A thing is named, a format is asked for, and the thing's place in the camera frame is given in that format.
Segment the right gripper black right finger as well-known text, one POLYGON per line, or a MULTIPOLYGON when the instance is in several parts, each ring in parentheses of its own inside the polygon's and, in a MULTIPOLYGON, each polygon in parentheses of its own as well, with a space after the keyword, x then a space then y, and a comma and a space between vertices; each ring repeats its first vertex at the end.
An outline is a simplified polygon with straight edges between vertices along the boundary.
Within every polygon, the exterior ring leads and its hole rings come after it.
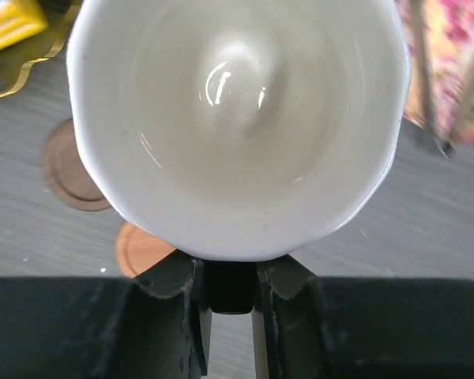
POLYGON ((257 266, 260 378, 474 378, 474 281, 257 266))

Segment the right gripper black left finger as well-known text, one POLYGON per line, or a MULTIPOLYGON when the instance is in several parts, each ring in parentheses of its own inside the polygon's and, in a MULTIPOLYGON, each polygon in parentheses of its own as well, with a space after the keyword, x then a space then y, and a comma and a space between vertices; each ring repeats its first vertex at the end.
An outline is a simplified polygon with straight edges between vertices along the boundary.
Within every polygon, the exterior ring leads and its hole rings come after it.
POLYGON ((176 252, 129 280, 0 277, 0 378, 199 378, 203 266, 176 252))

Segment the light wooden coaster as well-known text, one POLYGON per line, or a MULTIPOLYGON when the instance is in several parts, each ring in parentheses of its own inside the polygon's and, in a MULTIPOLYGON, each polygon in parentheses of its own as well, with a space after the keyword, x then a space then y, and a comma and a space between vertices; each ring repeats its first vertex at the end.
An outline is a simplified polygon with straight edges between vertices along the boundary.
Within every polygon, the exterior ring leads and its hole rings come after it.
POLYGON ((125 222, 118 231, 115 251, 123 275, 134 278, 174 252, 175 247, 125 222))

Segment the round wooden coaster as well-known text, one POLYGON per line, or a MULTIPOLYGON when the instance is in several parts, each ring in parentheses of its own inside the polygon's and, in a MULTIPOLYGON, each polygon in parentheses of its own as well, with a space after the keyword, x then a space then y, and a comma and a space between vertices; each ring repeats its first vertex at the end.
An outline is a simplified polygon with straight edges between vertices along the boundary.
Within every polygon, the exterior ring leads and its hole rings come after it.
POLYGON ((111 207, 81 162, 72 118, 52 130, 43 147, 42 166, 51 192, 71 208, 98 212, 111 207))

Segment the black mug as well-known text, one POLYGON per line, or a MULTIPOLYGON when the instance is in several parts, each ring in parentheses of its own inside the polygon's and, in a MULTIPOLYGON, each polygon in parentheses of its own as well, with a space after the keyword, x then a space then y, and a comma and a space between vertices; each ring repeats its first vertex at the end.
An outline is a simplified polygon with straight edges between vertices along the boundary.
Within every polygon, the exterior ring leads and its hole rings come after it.
POLYGON ((111 206, 230 262, 353 219, 393 164, 410 82, 393 1, 85 1, 66 71, 111 206))

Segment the yellow triangle cake slice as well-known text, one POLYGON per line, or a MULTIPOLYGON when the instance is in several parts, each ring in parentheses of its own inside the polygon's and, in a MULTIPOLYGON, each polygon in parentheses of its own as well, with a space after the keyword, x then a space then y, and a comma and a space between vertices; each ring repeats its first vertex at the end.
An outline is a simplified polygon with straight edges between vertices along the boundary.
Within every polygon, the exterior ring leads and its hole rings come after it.
POLYGON ((47 28, 47 18, 37 1, 0 1, 0 50, 47 28))

